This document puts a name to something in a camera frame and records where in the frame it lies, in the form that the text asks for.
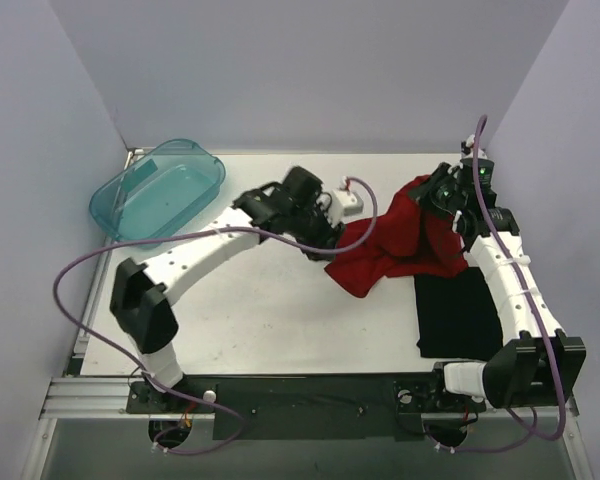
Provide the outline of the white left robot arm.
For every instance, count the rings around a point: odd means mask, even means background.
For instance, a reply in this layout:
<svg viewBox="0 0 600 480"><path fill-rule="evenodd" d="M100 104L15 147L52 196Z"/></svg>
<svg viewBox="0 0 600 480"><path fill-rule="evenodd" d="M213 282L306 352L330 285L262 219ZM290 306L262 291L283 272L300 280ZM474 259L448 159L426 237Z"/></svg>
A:
<svg viewBox="0 0 600 480"><path fill-rule="evenodd" d="M290 235L312 247L309 258L330 258L345 217L361 212L347 189L324 192L319 182L272 182L243 192L199 238L185 241L141 263L128 258L115 274L110 311L129 337L147 376L156 380L150 400L164 412L185 401L184 373L173 340L173 305L195 283L237 254L260 245L265 233Z"/></svg>

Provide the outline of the red t shirt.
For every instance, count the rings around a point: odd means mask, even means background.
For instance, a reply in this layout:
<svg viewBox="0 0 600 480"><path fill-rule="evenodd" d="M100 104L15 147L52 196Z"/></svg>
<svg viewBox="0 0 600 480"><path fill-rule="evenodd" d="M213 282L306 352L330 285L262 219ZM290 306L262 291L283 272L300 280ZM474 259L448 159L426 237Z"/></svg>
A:
<svg viewBox="0 0 600 480"><path fill-rule="evenodd" d="M451 219L422 210L408 196L427 179L417 176L398 190L365 242L326 265L325 273L346 292L364 298L384 277L453 278L468 268Z"/></svg>

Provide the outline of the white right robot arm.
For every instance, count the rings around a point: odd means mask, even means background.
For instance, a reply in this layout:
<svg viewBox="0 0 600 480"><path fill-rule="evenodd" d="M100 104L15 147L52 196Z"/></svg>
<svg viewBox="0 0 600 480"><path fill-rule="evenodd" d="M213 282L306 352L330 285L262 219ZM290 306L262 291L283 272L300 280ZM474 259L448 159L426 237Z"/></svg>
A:
<svg viewBox="0 0 600 480"><path fill-rule="evenodd" d="M423 211L450 223L489 289L502 334L502 348L488 361L451 361L426 385L438 409L462 395L496 408L559 406L569 399L586 358L581 338L568 336L533 278L513 213L496 205L493 161L463 157L440 163L411 193Z"/></svg>

